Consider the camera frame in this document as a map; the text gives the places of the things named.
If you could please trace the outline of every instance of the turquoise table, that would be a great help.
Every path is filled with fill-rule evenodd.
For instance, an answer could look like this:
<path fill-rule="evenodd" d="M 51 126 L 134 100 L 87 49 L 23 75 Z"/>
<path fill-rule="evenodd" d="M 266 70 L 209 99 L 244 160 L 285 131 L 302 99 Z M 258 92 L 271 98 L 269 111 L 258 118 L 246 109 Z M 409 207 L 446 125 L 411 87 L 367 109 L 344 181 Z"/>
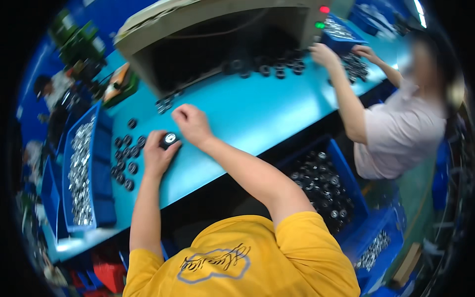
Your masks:
<path fill-rule="evenodd" d="M 378 56 L 397 67 L 399 41 L 384 41 L 350 26 L 370 43 Z M 109 55 L 107 61 L 109 72 L 125 63 L 117 51 Z M 196 105 L 208 115 L 217 137 L 245 152 L 259 155 L 338 109 L 334 89 L 327 82 L 327 71 L 315 65 L 310 57 L 305 57 L 304 61 L 307 67 L 301 76 L 287 70 L 284 80 L 257 73 L 252 73 L 248 79 L 222 74 L 207 78 L 186 88 L 184 94 L 175 99 L 173 108 L 163 115 L 157 114 L 157 98 L 140 82 L 137 93 L 108 111 L 114 118 L 113 139 L 131 134 L 135 143 L 140 135 L 148 135 L 154 129 L 176 132 L 182 139 L 183 146 L 161 184 L 160 208 L 164 208 L 225 173 L 213 159 L 181 137 L 170 116 L 172 110 L 183 103 Z M 385 78 L 379 68 L 370 65 L 367 82 L 358 79 L 352 88 L 360 96 Z M 133 117 L 138 119 L 138 125 L 130 130 L 127 121 Z M 137 162 L 139 171 L 131 177 L 135 181 L 132 192 L 113 182 L 115 226 L 74 233 L 59 243 L 55 243 L 51 230 L 44 228 L 52 262 L 74 257 L 130 227 L 144 170 L 142 154 Z"/>

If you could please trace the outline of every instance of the green light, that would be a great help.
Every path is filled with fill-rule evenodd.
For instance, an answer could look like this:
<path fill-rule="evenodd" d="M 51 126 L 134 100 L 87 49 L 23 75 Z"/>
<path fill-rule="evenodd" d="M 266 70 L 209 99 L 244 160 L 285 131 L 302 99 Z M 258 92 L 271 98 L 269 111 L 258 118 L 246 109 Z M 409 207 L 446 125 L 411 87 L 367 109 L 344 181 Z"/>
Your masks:
<path fill-rule="evenodd" d="M 315 23 L 315 28 L 323 29 L 323 28 L 325 28 L 325 24 L 323 22 L 316 22 Z"/>

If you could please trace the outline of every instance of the dark cap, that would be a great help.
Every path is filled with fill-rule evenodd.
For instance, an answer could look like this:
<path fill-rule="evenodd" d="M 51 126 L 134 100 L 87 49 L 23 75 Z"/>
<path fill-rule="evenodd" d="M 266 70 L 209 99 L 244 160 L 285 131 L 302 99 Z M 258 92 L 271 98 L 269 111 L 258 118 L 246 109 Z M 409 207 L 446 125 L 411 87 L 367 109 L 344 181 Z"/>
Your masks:
<path fill-rule="evenodd" d="M 43 89 L 49 82 L 51 82 L 51 77 L 43 74 L 38 75 L 35 80 L 35 84 L 33 85 L 33 92 L 35 93 L 36 101 L 39 101 L 39 99 L 43 96 Z"/>

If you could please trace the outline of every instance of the person in pink shirt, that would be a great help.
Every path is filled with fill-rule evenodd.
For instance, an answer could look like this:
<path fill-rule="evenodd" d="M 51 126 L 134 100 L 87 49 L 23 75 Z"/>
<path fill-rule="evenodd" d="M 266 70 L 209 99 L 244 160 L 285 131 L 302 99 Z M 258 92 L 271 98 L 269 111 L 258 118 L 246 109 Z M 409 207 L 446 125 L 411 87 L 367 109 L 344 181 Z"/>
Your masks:
<path fill-rule="evenodd" d="M 461 100 L 453 98 L 453 88 L 463 85 L 457 84 L 456 58 L 447 44 L 413 31 L 409 45 L 412 61 L 404 78 L 370 47 L 352 48 L 354 54 L 379 66 L 398 88 L 385 103 L 368 109 L 353 93 L 340 58 L 325 44 L 314 43 L 309 48 L 314 62 L 328 70 L 335 88 L 349 139 L 342 151 L 350 152 L 344 153 L 348 164 L 364 179 L 397 178 L 434 155 L 445 135 L 446 118 L 460 107 Z"/>

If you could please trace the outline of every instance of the forearm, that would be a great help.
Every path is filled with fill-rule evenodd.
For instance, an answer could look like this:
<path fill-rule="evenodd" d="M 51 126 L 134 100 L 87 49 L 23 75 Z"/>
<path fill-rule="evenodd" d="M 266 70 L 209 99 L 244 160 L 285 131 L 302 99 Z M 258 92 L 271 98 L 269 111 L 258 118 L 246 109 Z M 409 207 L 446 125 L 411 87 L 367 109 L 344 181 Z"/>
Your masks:
<path fill-rule="evenodd" d="M 328 66 L 327 70 L 336 92 L 339 106 L 338 112 L 342 118 L 347 136 L 355 142 L 365 144 L 366 132 L 363 104 L 350 87 L 350 82 L 339 63 Z"/>
<path fill-rule="evenodd" d="M 402 80 L 402 75 L 399 71 L 394 69 L 393 67 L 386 64 L 383 60 L 378 58 L 375 65 L 377 65 L 381 70 L 386 74 L 388 80 L 396 87 L 399 88 L 399 85 Z"/>
<path fill-rule="evenodd" d="M 215 137 L 210 138 L 200 149 L 267 207 L 275 226 L 292 213 L 314 211 L 305 193 L 295 182 L 261 159 Z"/>
<path fill-rule="evenodd" d="M 162 221 L 159 207 L 160 179 L 143 175 L 130 226 L 130 251 L 146 249 L 162 257 Z"/>

